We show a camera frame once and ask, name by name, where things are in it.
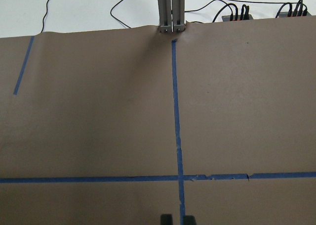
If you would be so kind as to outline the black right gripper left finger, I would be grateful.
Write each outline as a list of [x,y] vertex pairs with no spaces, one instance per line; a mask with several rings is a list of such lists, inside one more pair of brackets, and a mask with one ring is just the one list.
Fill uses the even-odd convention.
[[173,225],[172,214],[162,214],[160,216],[160,225]]

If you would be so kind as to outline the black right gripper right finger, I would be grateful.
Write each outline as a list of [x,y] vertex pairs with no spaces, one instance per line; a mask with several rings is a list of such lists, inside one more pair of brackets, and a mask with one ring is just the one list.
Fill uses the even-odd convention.
[[183,217],[183,225],[197,225],[195,217],[192,215],[185,215]]

